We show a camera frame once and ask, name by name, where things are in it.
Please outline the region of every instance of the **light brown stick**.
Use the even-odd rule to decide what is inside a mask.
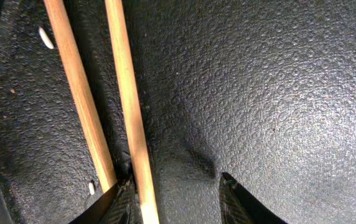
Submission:
[[[105,0],[129,152],[144,224],[159,223],[148,149],[121,0]]]
[[[66,9],[63,0],[44,2],[92,161],[106,192],[117,183],[116,174]]]

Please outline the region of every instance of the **black leather surface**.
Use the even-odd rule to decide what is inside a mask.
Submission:
[[[162,223],[220,223],[221,172],[288,223],[356,222],[356,1],[124,7]],[[103,1],[67,9],[123,164]],[[37,33],[52,36],[44,6],[6,1],[0,26],[4,198],[17,222],[66,223],[96,174],[58,52]]]

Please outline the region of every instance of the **white grain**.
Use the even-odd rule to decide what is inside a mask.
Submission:
[[[90,189],[90,194],[94,195],[95,194],[95,186],[93,185],[93,182],[90,182],[88,184],[88,188]]]
[[[54,49],[53,43],[51,42],[51,40],[49,39],[48,35],[45,33],[45,30],[42,27],[39,27],[39,34],[45,46],[47,46],[49,49]]]

